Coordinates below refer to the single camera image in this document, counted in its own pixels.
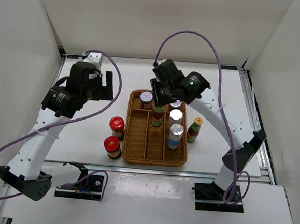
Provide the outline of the white-lid spice jar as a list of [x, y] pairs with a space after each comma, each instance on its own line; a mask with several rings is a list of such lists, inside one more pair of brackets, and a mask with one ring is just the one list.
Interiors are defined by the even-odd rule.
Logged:
[[153, 94], [150, 91], [143, 91], [140, 94], [140, 101], [142, 103], [143, 109], [152, 110], [152, 100], [153, 100]]
[[182, 102], [180, 100], [177, 100], [173, 103], [170, 103], [170, 108], [173, 110], [173, 109], [176, 109], [176, 110], [179, 110], [182, 106]]

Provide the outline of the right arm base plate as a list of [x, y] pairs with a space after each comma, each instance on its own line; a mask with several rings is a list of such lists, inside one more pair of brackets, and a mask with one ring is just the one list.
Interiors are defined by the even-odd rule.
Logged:
[[223, 201], [224, 191], [216, 186], [214, 182], [197, 182], [191, 189], [194, 191], [195, 196], [195, 210], [232, 213], [244, 212], [244, 206], [241, 201], [242, 193], [239, 185], [236, 186], [235, 194], [228, 204], [225, 204]]

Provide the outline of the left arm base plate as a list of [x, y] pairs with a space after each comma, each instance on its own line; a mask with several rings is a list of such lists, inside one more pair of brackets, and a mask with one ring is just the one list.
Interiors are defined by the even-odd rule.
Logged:
[[80, 182], [71, 185], [62, 185], [55, 189], [54, 196], [61, 198], [73, 198], [80, 200], [101, 201], [108, 183], [108, 173], [106, 171], [89, 172], [89, 169], [75, 161], [69, 162], [80, 171], [78, 180]]

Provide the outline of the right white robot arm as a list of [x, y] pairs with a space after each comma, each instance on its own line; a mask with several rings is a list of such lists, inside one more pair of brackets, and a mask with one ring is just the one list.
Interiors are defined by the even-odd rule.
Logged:
[[236, 191], [240, 174], [264, 143], [266, 133], [261, 129], [255, 131], [236, 118], [198, 72], [185, 76], [171, 59], [167, 59], [160, 64], [154, 63], [153, 73], [156, 77], [150, 84], [155, 105], [164, 106], [176, 100], [184, 102], [210, 122], [230, 146], [211, 187], [213, 198], [228, 203]]

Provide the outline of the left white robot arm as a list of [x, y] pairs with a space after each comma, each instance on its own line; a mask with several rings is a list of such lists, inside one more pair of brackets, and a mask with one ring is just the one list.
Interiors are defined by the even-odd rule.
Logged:
[[81, 163], [71, 161], [47, 170], [42, 166], [63, 128], [85, 120], [85, 117], [73, 118], [83, 105], [89, 100], [114, 102], [117, 96], [113, 94], [112, 85], [112, 72], [102, 75], [100, 63], [74, 63], [70, 75], [49, 89], [32, 131], [22, 138], [23, 144], [14, 158], [0, 166], [0, 179], [34, 201], [43, 198], [53, 187], [84, 188], [89, 174]]

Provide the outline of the silver-cap pepper shaker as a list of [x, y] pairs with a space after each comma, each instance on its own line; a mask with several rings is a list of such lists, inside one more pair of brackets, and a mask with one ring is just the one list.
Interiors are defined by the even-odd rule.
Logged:
[[171, 150], [176, 150], [180, 145], [184, 133], [184, 128], [181, 124], [172, 124], [169, 130], [167, 146]]
[[169, 128], [173, 125], [173, 124], [181, 124], [183, 119], [183, 113], [181, 110], [178, 109], [173, 109], [170, 111], [169, 113]]

